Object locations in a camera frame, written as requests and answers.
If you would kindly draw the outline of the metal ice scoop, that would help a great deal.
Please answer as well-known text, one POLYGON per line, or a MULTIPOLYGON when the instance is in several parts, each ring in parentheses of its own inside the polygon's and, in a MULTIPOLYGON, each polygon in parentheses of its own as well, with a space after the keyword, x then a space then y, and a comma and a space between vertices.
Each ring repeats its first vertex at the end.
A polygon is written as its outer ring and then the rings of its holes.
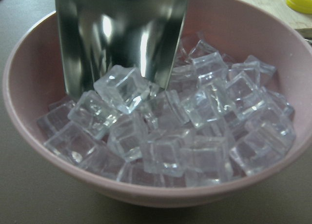
POLYGON ((55 0, 66 93, 74 99, 114 65, 167 88, 189 0, 55 0))

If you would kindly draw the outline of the clear ice cubes pile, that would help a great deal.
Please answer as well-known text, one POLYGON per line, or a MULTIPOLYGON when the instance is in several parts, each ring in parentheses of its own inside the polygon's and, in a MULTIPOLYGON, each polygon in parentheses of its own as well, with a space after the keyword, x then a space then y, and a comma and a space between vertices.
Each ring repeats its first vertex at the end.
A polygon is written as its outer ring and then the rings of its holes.
POLYGON ((117 66, 37 124, 45 147, 78 167, 100 154, 104 177, 140 160, 145 172, 188 187, 225 183, 276 164, 293 145, 294 109, 266 88, 275 71, 252 55, 237 63, 198 32, 181 39, 166 90, 117 66))

